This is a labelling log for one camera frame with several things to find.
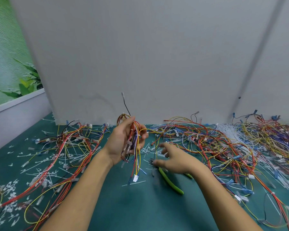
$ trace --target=wire cutter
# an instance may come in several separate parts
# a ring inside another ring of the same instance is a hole
[[[153,158],[150,158],[149,162],[150,162],[151,164],[153,164]],[[183,190],[181,190],[181,189],[178,188],[175,184],[173,184],[173,182],[170,181],[170,179],[167,177],[167,175],[166,175],[165,172],[164,172],[164,170],[166,170],[166,169],[163,169],[163,168],[161,168],[161,167],[156,167],[156,168],[158,168],[158,171],[161,173],[161,175],[163,176],[163,178],[165,179],[165,181],[168,183],[168,185],[169,185],[173,190],[175,190],[177,193],[179,193],[179,194],[181,194],[181,195],[184,194]],[[185,173],[184,175],[187,176],[187,177],[189,177],[190,179],[193,179],[193,177],[192,177],[191,175],[189,175],[188,173]]]

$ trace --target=workbench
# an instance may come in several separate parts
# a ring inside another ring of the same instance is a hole
[[[6,185],[3,202],[25,191],[32,179],[49,165],[55,150],[50,150],[47,154],[37,155],[26,167],[21,167],[35,154],[35,151],[28,150],[29,147],[42,147],[40,144],[35,144],[32,139],[45,138],[44,132],[49,132],[46,133],[49,136],[56,136],[65,128],[65,126],[60,126],[58,131],[58,126],[54,124],[53,120],[52,114],[49,114],[0,149],[0,186]],[[94,126],[94,128],[100,129],[101,126]],[[102,147],[109,135],[110,133],[104,135],[101,142]],[[184,191],[184,195],[180,195],[170,188],[158,170],[152,170],[152,167],[143,160],[143,157],[146,160],[153,157],[152,152],[154,151],[150,149],[153,141],[155,141],[155,135],[150,134],[149,138],[146,139],[145,149],[141,152],[142,154],[148,152],[146,155],[141,155],[141,168],[146,174],[139,172],[138,179],[138,182],[145,182],[123,186],[129,180],[132,164],[125,163],[121,167],[122,162],[120,162],[115,165],[105,179],[88,230],[218,230],[205,199],[194,180],[184,175],[168,175],[171,181]],[[51,168],[48,178],[53,184],[73,172],[71,170],[67,172],[62,168],[65,161],[65,157],[60,157]],[[274,192],[278,198],[289,205],[289,190],[274,181],[274,178],[271,180],[277,187]],[[258,219],[263,219],[265,191],[260,183],[254,181],[255,194],[249,197],[247,206]],[[28,200],[35,199],[41,194],[41,191],[42,187],[38,187],[28,196],[10,204],[8,208],[0,209],[0,230],[25,230],[31,226],[24,220],[25,209],[22,208],[22,205]],[[45,194],[41,204],[35,207],[39,211],[44,211],[51,195],[52,193]],[[269,198],[266,198],[265,210],[267,220],[277,224],[280,216]],[[37,216],[39,216],[39,212],[32,208],[26,213],[29,222],[36,222]],[[261,227],[264,230],[272,230],[272,228],[264,225]]]

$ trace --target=wall mural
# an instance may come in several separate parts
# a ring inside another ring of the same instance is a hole
[[[9,0],[0,0],[0,104],[43,88]]]

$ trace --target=person's left hand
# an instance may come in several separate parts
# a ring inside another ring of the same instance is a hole
[[[126,145],[127,136],[131,130],[131,124],[135,121],[135,117],[131,117],[129,119],[124,120],[121,124],[119,124],[116,128],[113,129],[107,143],[104,146],[104,150],[106,150],[106,154],[112,160],[113,165],[117,164],[121,160],[121,153]],[[145,129],[145,125],[137,124],[139,130]],[[137,151],[144,147],[145,139],[149,137],[149,134],[146,130],[142,130],[140,133],[141,138],[139,138],[139,147],[137,147]]]

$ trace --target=white wall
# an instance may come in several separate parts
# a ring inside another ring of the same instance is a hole
[[[277,0],[11,0],[58,122],[224,123]]]
[[[267,117],[281,115],[281,120],[289,123],[289,0],[285,1],[236,113],[243,115],[255,109]]]
[[[45,93],[41,93],[1,111],[0,148],[16,138],[33,124],[37,123],[41,118],[50,112],[50,104]]]

